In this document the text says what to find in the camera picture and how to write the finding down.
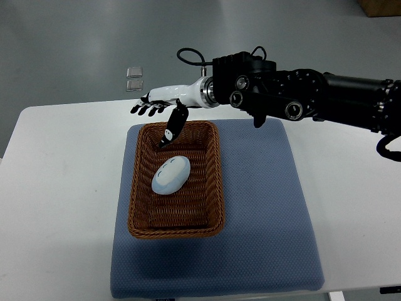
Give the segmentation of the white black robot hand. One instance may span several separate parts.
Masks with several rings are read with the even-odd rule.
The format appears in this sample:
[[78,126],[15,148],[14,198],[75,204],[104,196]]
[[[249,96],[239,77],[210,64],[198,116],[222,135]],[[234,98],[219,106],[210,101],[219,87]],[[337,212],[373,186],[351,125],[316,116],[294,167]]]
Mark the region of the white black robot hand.
[[[154,88],[140,98],[143,103],[135,104],[130,113],[144,115],[148,110],[148,116],[152,117],[158,112],[161,114],[170,105],[176,104],[176,100],[180,100],[183,105],[177,105],[173,109],[172,114],[167,122],[164,135],[159,142],[159,147],[164,148],[172,143],[180,135],[189,116],[187,107],[203,107],[204,101],[201,97],[200,85],[193,83],[191,85],[171,85],[166,87]],[[164,103],[164,105],[155,105],[156,103]]]

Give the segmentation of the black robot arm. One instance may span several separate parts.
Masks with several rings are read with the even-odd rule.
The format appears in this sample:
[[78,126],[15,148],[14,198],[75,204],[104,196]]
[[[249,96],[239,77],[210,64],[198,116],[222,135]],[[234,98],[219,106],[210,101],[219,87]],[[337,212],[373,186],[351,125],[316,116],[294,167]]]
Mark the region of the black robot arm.
[[312,69],[278,70],[266,54],[239,52],[213,59],[212,75],[191,85],[155,88],[141,97],[132,113],[153,116],[173,107],[161,147],[178,138],[192,108],[230,105],[249,114],[254,126],[268,117],[311,118],[381,133],[386,151],[400,137],[400,82],[320,73]]

